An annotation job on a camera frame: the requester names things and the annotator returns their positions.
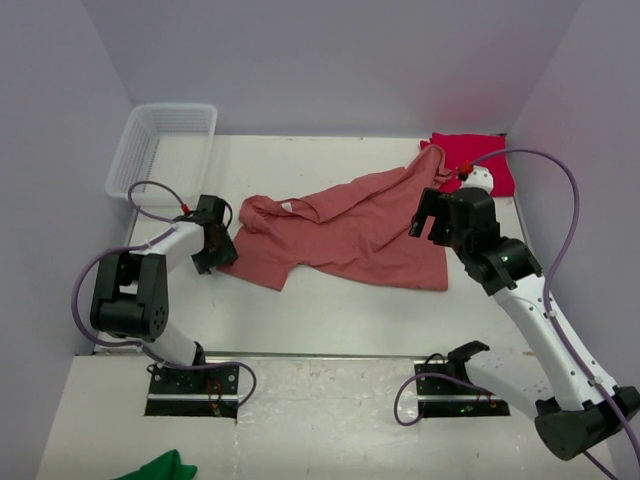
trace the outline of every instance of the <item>white plastic basket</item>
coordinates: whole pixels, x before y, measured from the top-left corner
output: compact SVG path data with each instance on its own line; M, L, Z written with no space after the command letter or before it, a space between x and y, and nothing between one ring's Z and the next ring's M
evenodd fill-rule
M139 180L155 180L173 188L189 205L197 202L211 160L218 112L211 105L153 103L133 109L113 159L105 190L127 198ZM141 185L133 194L144 206L173 206L164 190Z

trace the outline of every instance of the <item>white table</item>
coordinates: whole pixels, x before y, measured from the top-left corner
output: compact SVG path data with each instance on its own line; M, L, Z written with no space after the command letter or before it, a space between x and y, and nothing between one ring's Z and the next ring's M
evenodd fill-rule
M203 193L237 211L254 194L307 195L408 165L418 152L418 139L217 136ZM522 239L513 199L497 199L496 210L503 234ZM234 219L232 237L239 227ZM131 244L163 228L138 216ZM170 321L210 352L424 356L471 340L527 350L450 250L447 261L444 293L365 285L308 267L296 267L277 292L219 272L199 276L185 261L169 275Z
M259 383L236 425L145 417L148 359L76 357L38 480L108 480L174 448L198 466L198 480L603 478L582 456L555 458L514 410L511 417L397 425L391 405L413 371L408 359L244 360ZM240 374L241 392L247 377ZM400 406L407 418L416 413L413 387ZM605 443L591 453L611 466Z

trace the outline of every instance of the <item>red pillow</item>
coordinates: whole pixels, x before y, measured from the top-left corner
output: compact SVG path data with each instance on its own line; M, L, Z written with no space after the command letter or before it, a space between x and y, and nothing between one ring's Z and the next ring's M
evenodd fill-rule
M470 162L486 153L506 148L506 138L499 135L442 135L434 133L431 141L422 140L420 148L424 149L430 143L438 145L445 152L445 167L456 170L465 162ZM492 197L513 197L516 185L511 176L505 155L493 157L482 163L493 175ZM441 192L451 193L460 187L460 180L452 176L451 180L440 187Z

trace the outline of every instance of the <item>lavender wall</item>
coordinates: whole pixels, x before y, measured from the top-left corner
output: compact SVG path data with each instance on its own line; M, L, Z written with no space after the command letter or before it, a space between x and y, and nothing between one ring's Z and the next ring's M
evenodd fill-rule
M510 140L553 152L575 172L582 215L554 290L602 364L620 383L640 386L638 20L637 1L585 1ZM568 183L543 160L518 157L512 165L533 246L549 266L569 224ZM622 478L637 478L628 444L619 434L612 453Z
M219 133L511 126L580 0L84 0L135 103L196 101Z
M131 103L79 0L0 2L0 65L0 478L28 479L88 351L73 279L125 234L103 185Z

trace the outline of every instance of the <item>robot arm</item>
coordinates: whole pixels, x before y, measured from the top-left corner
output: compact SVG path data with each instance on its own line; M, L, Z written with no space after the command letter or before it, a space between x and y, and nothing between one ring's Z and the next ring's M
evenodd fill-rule
M178 217L174 232L137 252L100 261L91 305L91 325L117 338L139 340L156 357L178 365L204 363L202 347L169 322L167 275L191 257L199 274L238 257L223 225L226 202L202 195L196 210ZM121 287L137 285L135 293Z
M587 378L545 313L545 279L537 260L520 240L500 236L488 193L493 186L488 170L476 166L465 180L452 194L425 189L409 234L419 237L427 218L435 218L429 240L455 251L469 276L514 321L547 379L526 378L480 342L449 354L450 373L499 395L529 416L545 445L557 457L570 460L621 428L596 383L613 397L627 420L640 410L640 395L635 387L617 386L552 297L555 318L596 380Z

